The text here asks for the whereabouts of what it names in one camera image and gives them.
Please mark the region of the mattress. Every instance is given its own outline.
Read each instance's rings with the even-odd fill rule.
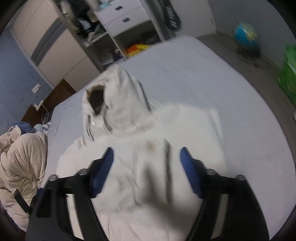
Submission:
[[[247,177],[273,237],[296,203],[295,166],[279,123],[261,96],[191,37],[156,45],[122,66],[139,80],[149,100],[217,111],[230,175]],[[82,95],[83,90],[54,109],[43,185],[55,173],[59,157],[83,134]]]

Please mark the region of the drawer handle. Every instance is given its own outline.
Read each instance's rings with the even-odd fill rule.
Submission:
[[[122,21],[124,22],[124,23],[126,23],[126,22],[128,22],[128,21],[130,21],[131,19],[130,18],[125,18],[125,19],[123,19]]]
[[[120,9],[123,9],[123,6],[118,6],[115,8],[116,11],[119,11]]]

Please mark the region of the blue wall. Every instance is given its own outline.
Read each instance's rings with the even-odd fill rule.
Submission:
[[[31,90],[37,83],[41,88],[33,94]],[[38,104],[51,91],[6,28],[0,36],[0,135],[20,121],[31,104]]]

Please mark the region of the power outlet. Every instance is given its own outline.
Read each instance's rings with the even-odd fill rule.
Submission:
[[[36,94],[40,88],[41,88],[40,84],[35,85],[35,87],[32,89],[33,94]]]

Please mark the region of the drawer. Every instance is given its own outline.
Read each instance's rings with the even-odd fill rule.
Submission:
[[[142,4],[139,0],[118,0],[106,9],[99,11],[97,14],[100,20],[107,24],[121,15],[128,13],[132,9],[141,6]]]
[[[106,25],[112,36],[117,36],[124,31],[150,20],[144,8],[134,9],[127,14],[113,20]]]

